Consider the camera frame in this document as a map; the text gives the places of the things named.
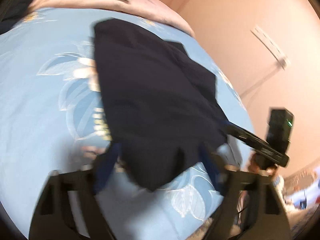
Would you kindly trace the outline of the person right hand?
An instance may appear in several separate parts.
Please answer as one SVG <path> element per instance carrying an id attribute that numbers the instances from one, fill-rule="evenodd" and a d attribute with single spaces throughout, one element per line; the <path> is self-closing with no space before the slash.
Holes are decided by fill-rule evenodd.
<path id="1" fill-rule="evenodd" d="M 259 173 L 261 168 L 260 166 L 258 165 L 257 163 L 257 157 L 259 155 L 257 155 L 256 153 L 253 154 L 250 158 L 250 161 L 249 161 L 249 165 L 247 167 L 247 170 L 249 172 L 252 172 L 252 173 Z M 272 165 L 270 167 L 268 167 L 267 169 L 263 170 L 268 176 L 272 176 L 274 177 L 276 172 L 278 170 L 278 167 L 276 165 Z"/>

